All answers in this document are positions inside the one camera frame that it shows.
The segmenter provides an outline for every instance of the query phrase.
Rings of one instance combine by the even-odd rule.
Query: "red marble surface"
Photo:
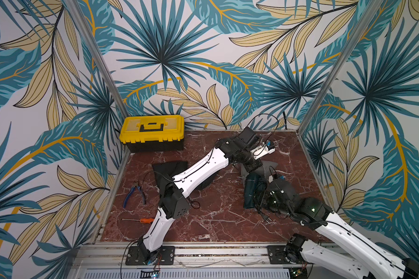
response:
[[[141,183],[146,173],[143,189],[147,200],[155,206],[158,204],[159,194],[152,163],[183,160],[188,161],[188,166],[191,166],[211,150],[217,139],[230,137],[235,133],[237,132],[186,131],[183,151],[132,154],[101,241],[130,241],[144,235],[149,229],[149,224],[122,220],[155,217],[156,208],[150,204],[143,205],[138,191],[131,196],[126,209],[122,204],[134,181],[139,180]],[[277,172],[285,175],[302,197],[314,196],[322,199],[296,133],[275,132],[270,140],[275,142],[276,151],[262,159],[277,162]],[[271,214],[273,222],[266,225],[254,209],[244,209],[243,179],[240,171],[233,165],[220,170],[209,187],[201,192],[194,190],[190,198],[200,202],[200,209],[190,208],[186,215],[176,220],[166,234],[165,241],[285,242],[294,233],[305,235],[316,242],[321,238],[289,218],[280,220]]]

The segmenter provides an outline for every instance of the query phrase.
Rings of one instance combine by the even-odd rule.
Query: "vent grille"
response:
[[[140,278],[140,269],[124,269],[123,279]],[[290,279],[288,269],[278,268],[162,268],[158,278],[165,279]],[[83,279],[120,279],[119,269],[87,269]]]

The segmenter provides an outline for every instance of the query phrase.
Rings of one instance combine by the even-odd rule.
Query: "orange-handled screwdriver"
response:
[[[124,221],[140,221],[141,224],[151,224],[154,218],[141,218],[141,219],[122,219]]]

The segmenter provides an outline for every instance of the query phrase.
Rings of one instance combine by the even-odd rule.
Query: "wall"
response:
[[[122,159],[114,106],[60,0],[0,1],[0,278],[66,276]]]
[[[114,41],[104,59],[130,115],[179,113],[188,129],[239,129],[259,113],[282,128],[285,112],[295,129],[368,2],[114,0],[114,35],[97,42]],[[259,118],[253,127],[276,126]]]
[[[335,210],[419,262],[419,1],[363,37],[302,137]]]

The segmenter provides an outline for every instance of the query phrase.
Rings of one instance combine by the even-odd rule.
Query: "pliers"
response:
[[[127,194],[126,198],[124,199],[124,202],[123,202],[123,208],[124,209],[125,209],[125,207],[127,205],[128,199],[134,193],[135,188],[137,188],[138,191],[140,191],[141,198],[143,198],[143,204],[146,204],[146,196],[144,195],[143,190],[141,189],[141,186],[139,185],[139,183],[138,182],[135,182],[134,183],[134,186],[131,187],[129,193]]]

